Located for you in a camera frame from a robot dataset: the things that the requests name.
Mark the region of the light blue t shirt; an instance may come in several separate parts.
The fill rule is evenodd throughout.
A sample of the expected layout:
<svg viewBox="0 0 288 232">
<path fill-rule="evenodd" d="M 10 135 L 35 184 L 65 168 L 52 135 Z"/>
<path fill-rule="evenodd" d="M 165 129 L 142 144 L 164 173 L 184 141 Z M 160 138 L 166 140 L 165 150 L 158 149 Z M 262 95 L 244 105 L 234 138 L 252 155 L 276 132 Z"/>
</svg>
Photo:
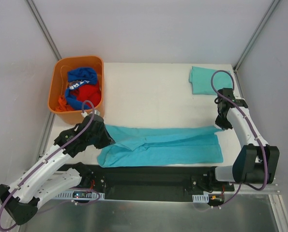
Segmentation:
<svg viewBox="0 0 288 232">
<path fill-rule="evenodd" d="M 103 168 L 221 163 L 215 126 L 200 128 L 128 128 L 106 126 L 115 143 L 97 157 Z"/>
</svg>

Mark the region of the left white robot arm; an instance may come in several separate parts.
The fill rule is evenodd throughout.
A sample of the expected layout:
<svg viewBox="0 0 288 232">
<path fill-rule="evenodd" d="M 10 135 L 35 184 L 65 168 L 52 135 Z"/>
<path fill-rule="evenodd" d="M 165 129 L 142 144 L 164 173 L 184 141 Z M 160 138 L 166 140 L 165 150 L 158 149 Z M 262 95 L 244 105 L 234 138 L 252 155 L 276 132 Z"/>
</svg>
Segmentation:
<svg viewBox="0 0 288 232">
<path fill-rule="evenodd" d="M 3 211 L 23 225 L 60 192 L 71 188 L 89 189 L 94 184 L 92 171 L 78 162 L 62 175 L 51 176 L 67 161 L 88 146 L 97 149 L 114 144 L 101 116 L 85 114 L 82 123 L 60 132 L 50 149 L 15 182 L 0 184 L 0 218 Z"/>
</svg>

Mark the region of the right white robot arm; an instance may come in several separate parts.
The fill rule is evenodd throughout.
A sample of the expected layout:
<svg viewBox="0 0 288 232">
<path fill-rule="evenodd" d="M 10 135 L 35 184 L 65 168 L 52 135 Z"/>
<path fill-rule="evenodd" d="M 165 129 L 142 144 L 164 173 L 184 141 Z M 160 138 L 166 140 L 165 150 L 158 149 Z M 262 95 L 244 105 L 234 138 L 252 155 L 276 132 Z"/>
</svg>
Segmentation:
<svg viewBox="0 0 288 232">
<path fill-rule="evenodd" d="M 214 102 L 218 111 L 215 124 L 224 131 L 234 130 L 241 150 L 232 165 L 215 167 L 214 174 L 207 178 L 208 188 L 219 190 L 224 182 L 271 184 L 280 152 L 260 135 L 245 100 L 235 98 L 233 89 L 223 88 L 217 91 Z"/>
</svg>

